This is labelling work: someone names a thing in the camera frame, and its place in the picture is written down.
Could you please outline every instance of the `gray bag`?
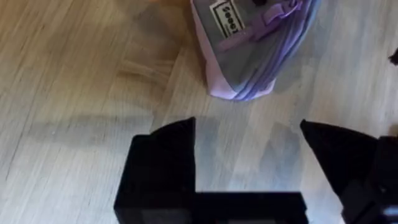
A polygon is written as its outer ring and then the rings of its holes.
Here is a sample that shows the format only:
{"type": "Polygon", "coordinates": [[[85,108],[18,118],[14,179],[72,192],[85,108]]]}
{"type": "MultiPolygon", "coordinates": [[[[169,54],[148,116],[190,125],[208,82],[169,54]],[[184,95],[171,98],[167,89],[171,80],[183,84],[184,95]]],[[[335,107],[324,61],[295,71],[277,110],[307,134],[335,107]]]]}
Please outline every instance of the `gray bag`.
{"type": "Polygon", "coordinates": [[[269,94],[297,50],[320,0],[191,0],[211,95],[251,100],[269,94]]]}

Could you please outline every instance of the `white label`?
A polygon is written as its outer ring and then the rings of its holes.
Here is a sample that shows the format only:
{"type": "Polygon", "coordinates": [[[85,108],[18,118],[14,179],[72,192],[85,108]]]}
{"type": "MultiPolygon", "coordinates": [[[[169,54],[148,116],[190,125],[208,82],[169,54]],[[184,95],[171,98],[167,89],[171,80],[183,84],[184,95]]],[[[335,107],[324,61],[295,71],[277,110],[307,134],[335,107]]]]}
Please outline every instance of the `white label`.
{"type": "Polygon", "coordinates": [[[210,6],[218,28],[225,38],[244,28],[233,0],[219,0],[210,6]]]}

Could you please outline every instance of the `gray fabric panel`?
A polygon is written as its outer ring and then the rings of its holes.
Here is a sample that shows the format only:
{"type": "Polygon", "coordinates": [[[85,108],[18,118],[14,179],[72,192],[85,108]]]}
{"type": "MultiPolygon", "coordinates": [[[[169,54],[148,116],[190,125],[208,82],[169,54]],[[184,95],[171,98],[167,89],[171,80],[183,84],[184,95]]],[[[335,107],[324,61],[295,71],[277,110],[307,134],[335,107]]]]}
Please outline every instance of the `gray fabric panel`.
{"type": "MultiPolygon", "coordinates": [[[[256,72],[257,68],[272,56],[279,40],[277,32],[266,37],[260,42],[247,42],[227,52],[217,52],[215,46],[221,42],[224,37],[219,30],[217,23],[210,11],[210,5],[215,0],[195,0],[195,7],[199,18],[205,28],[206,34],[215,51],[217,61],[221,67],[226,81],[231,88],[240,92],[248,80],[256,72]]],[[[280,1],[269,1],[265,6],[256,7],[250,0],[234,0],[236,7],[244,24],[248,26],[252,17],[260,11],[265,11],[271,5],[280,1]]]]}

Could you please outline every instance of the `wooden floor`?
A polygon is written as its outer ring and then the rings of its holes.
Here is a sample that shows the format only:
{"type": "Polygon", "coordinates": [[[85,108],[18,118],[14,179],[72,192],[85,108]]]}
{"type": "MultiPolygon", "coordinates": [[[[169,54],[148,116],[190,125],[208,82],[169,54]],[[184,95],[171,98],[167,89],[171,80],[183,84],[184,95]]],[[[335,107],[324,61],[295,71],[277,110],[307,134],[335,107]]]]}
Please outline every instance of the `wooden floor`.
{"type": "Polygon", "coordinates": [[[269,96],[206,94],[187,0],[0,0],[0,223],[116,223],[133,135],[197,117],[197,189],[301,190],[339,223],[299,122],[398,123],[398,1],[323,0],[269,96]]]}

